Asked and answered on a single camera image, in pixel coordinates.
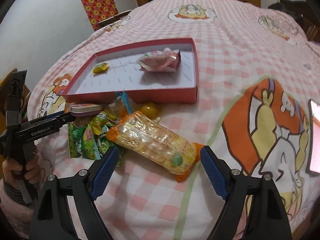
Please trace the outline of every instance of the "phone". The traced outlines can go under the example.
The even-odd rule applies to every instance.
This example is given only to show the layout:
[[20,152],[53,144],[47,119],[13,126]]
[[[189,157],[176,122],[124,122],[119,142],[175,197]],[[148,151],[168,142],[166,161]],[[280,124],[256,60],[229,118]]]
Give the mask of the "phone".
[[308,102],[310,112],[310,149],[306,172],[310,175],[320,175],[320,104],[313,99]]

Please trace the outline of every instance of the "bed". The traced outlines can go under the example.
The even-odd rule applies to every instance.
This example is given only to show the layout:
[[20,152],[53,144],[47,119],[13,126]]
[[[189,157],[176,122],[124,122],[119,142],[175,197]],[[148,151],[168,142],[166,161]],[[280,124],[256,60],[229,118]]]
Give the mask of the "bed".
[[[308,100],[320,102],[320,46],[282,12],[236,0],[152,1],[97,30],[58,60],[33,90],[28,118],[63,110],[60,94],[92,54],[138,41],[185,37],[194,39],[198,54],[197,103],[166,105],[160,124],[190,142],[209,145],[246,175],[271,173],[294,235],[320,194],[320,178],[306,173],[313,125],[308,123]],[[267,145],[257,139],[264,132],[272,137]],[[66,126],[39,140],[38,147],[59,178],[92,164],[69,158]],[[137,153],[127,152],[124,159],[95,201],[114,239],[208,237],[224,201],[201,163],[177,183]],[[241,238],[249,204],[248,198],[235,239]],[[86,239],[72,199],[69,205],[78,236]]]

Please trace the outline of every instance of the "sleeve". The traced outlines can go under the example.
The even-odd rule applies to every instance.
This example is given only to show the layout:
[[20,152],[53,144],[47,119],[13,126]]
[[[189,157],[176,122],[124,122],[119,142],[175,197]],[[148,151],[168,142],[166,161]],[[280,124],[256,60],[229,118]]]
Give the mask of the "sleeve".
[[34,206],[23,206],[8,197],[4,189],[4,181],[0,180],[0,208],[17,234],[28,239],[30,222]]

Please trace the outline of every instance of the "snack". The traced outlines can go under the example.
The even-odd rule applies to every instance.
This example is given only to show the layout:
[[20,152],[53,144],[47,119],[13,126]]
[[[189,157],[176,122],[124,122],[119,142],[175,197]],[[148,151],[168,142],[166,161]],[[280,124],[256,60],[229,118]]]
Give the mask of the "snack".
[[101,135],[101,128],[108,122],[113,122],[115,120],[116,120],[116,117],[110,114],[107,110],[101,111],[90,122],[93,129],[93,133],[95,135]]
[[200,156],[201,145],[189,143],[140,111],[126,116],[111,127],[107,138],[160,164],[176,174],[178,182],[186,179]]
[[[101,113],[103,113],[100,115],[101,117],[102,115],[108,115],[106,110]],[[94,125],[101,125],[103,122],[105,122],[104,126],[98,128],[100,129],[100,136],[95,135],[92,123]],[[98,118],[97,116],[78,117],[74,122],[69,123],[68,139],[70,157],[78,158],[82,155],[87,159],[99,160],[110,146],[115,146],[119,150],[119,161],[117,166],[120,166],[122,164],[124,148],[111,142],[106,137],[106,133],[113,125],[114,122],[110,119],[105,121],[104,116],[102,118]]]
[[94,140],[92,126],[90,124],[87,125],[83,133],[83,140],[81,142],[81,153],[84,157],[90,160],[101,159],[97,144]]
[[159,110],[155,103],[148,102],[142,105],[141,112],[151,120],[156,119],[159,116]]
[[72,123],[68,123],[68,140],[69,140],[69,151],[70,158],[80,157],[80,153],[77,151],[76,140],[74,140],[73,131],[75,126]]
[[152,72],[176,72],[181,61],[179,50],[171,50],[169,48],[164,51],[151,51],[143,55],[138,64],[143,71]]
[[102,105],[96,104],[71,104],[70,112],[73,116],[96,115],[103,109]]
[[137,105],[125,92],[117,92],[116,99],[109,105],[116,118],[123,118],[137,109]]
[[93,74],[100,74],[102,72],[105,72],[108,69],[108,63],[100,63],[95,65],[95,67],[92,70]]
[[97,144],[98,144],[98,149],[99,149],[99,152],[100,152],[101,156],[103,156],[105,154],[105,152],[109,149],[110,146],[115,146],[115,147],[118,148],[118,150],[119,150],[119,161],[118,161],[117,167],[119,167],[123,163],[122,155],[124,153],[124,148],[119,146],[119,145],[116,145],[114,142],[112,142],[112,141],[107,139],[107,132],[109,131],[109,129],[112,126],[113,125],[111,125],[111,124],[107,124],[107,125],[102,127],[101,135],[97,139]]

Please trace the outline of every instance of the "hand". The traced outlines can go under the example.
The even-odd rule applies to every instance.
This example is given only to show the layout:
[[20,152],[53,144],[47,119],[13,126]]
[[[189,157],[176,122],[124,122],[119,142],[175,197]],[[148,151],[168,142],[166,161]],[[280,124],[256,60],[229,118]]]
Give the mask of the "hand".
[[[37,155],[38,150],[35,147],[35,154],[33,155],[33,158],[28,161],[26,165],[26,174],[24,177],[31,183],[35,184],[39,182],[40,180],[40,170],[41,167],[38,164],[39,156]],[[2,163],[2,170],[3,170],[3,176],[4,180],[14,187],[16,190],[19,190],[18,185],[16,183],[15,178],[13,177],[12,171],[21,171],[22,166],[13,158],[8,158]]]

